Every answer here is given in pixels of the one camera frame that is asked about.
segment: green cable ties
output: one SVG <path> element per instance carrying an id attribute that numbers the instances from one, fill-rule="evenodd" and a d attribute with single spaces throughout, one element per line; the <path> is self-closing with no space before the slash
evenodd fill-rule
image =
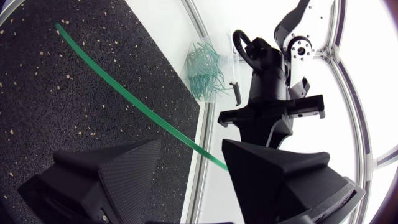
<path id="1" fill-rule="evenodd" d="M 58 23 L 55 24 L 55 28 L 60 32 L 62 37 L 66 40 L 69 46 L 76 52 L 77 55 L 80 56 L 83 61 L 86 62 L 91 69 L 93 69 L 101 78 L 103 78 L 111 87 L 113 87 L 120 95 L 122 95 L 128 102 L 132 103 L 136 108 L 138 108 L 141 112 L 143 112 L 148 118 L 153 120 L 157 125 L 165 129 L 171 135 L 176 137 L 181 142 L 185 143 L 193 150 L 203 155 L 211 162 L 214 162 L 216 165 L 221 167 L 222 169 L 228 171 L 228 168 L 225 164 L 219 161 L 217 158 L 212 156 L 210 153 L 206 152 L 200 146 L 195 144 L 191 139 L 182 134 L 179 130 L 175 129 L 168 122 L 163 120 L 160 116 L 151 111 L 145 104 L 141 103 L 135 96 L 129 93 L 122 85 L 120 85 L 116 80 L 114 80 L 109 74 L 107 74 L 100 66 L 98 66 L 84 51 L 72 40 L 72 38 L 67 34 L 67 32 L 62 28 L 62 26 Z"/>

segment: clear plastic bag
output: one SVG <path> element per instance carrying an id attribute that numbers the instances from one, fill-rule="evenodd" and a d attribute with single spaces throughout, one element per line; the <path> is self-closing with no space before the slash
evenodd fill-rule
<path id="1" fill-rule="evenodd" d="M 212 35 L 191 43 L 181 79 L 197 101 L 234 100 L 230 83 L 240 82 L 240 75 L 231 35 Z"/>

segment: green cable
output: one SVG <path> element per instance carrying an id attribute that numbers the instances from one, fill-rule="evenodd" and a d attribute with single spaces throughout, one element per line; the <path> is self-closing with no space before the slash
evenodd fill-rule
<path id="1" fill-rule="evenodd" d="M 200 146 L 195 144 L 191 139 L 186 137 L 184 134 L 182 134 L 180 131 L 175 129 L 173 126 L 171 126 L 168 122 L 163 120 L 160 116 L 155 114 L 153 111 L 151 111 L 145 104 L 141 103 L 135 96 L 133 96 L 131 93 L 129 93 L 125 88 L 123 88 L 122 85 L 120 85 L 115 79 L 113 79 L 110 75 L 108 75 L 100 66 L 98 66 L 93 59 L 91 59 L 84 51 L 73 41 L 73 39 L 67 34 L 67 32 L 62 28 L 62 26 L 58 23 L 55 24 L 55 28 L 60 32 L 62 37 L 65 39 L 65 41 L 69 44 L 69 46 L 75 51 L 77 55 L 80 56 L 83 61 L 86 62 L 86 64 L 93 69 L 101 78 L 103 78 L 111 87 L 113 87 L 120 95 L 122 95 L 128 102 L 132 103 L 136 108 L 138 108 L 141 112 L 143 112 L 148 118 L 153 120 L 156 124 L 158 124 L 160 127 L 168 131 L 171 135 L 179 139 L 181 142 L 185 143 L 189 147 L 191 147 L 193 150 L 198 152 L 199 154 L 203 155 L 207 159 L 209 159 L 211 162 L 214 162 L 216 165 L 221 167 L 222 169 L 228 171 L 228 168 L 225 164 L 223 164 L 221 161 L 219 161 L 217 158 L 212 156 L 210 153 L 206 152 L 204 149 L 202 149 Z"/>
<path id="2" fill-rule="evenodd" d="M 193 50 L 187 55 L 187 76 L 191 94 L 198 100 L 208 101 L 214 93 L 225 93 L 224 74 L 218 67 L 220 56 L 213 46 L 200 42 L 197 45 L 199 47 L 193 44 Z"/>

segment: black speckled mat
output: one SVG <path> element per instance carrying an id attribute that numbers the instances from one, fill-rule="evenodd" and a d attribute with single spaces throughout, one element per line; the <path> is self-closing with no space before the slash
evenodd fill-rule
<path id="1" fill-rule="evenodd" d="M 0 27 L 0 201 L 16 223 L 38 223 L 17 188 L 51 166 L 54 151 L 161 138 L 142 220 L 178 223 L 192 150 L 82 62 L 56 22 L 134 96 L 195 137 L 199 106 L 126 2 L 26 1 Z"/>

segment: black handle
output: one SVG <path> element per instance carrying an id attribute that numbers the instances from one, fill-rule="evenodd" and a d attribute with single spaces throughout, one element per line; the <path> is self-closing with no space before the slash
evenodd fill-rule
<path id="1" fill-rule="evenodd" d="M 235 84 L 232 84 L 232 82 L 229 83 L 233 88 L 234 88 L 234 93 L 236 97 L 236 105 L 239 106 L 242 103 L 242 98 L 241 98 L 241 91 L 239 90 L 239 84 L 236 82 Z"/>

